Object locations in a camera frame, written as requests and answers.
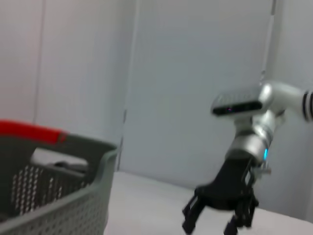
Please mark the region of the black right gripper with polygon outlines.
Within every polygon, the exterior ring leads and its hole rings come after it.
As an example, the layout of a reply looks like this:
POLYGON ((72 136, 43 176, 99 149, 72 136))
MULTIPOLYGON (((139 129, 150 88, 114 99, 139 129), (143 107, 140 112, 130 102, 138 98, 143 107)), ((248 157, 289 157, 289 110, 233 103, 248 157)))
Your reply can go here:
MULTIPOLYGON (((205 206, 221 211, 234 211, 242 201, 258 206, 252 184, 254 179, 246 181, 250 169, 255 166, 252 157, 245 159, 228 158, 222 165, 215 179, 195 189, 195 195, 182 210, 184 222, 182 228, 186 235, 191 235, 196 222, 205 206)), ((255 207, 237 209, 226 225, 224 235, 238 235, 239 228, 251 228, 255 207)))

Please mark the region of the grey-green perforated storage bin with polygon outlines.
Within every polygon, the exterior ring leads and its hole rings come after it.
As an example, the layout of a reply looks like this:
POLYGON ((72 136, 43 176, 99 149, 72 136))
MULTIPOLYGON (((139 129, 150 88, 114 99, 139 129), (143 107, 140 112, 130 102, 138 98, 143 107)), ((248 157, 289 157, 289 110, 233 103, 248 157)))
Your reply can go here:
POLYGON ((114 144, 73 134, 56 143, 0 137, 0 235, 103 235, 117 153, 114 144), (33 163, 36 149, 88 165, 33 163))

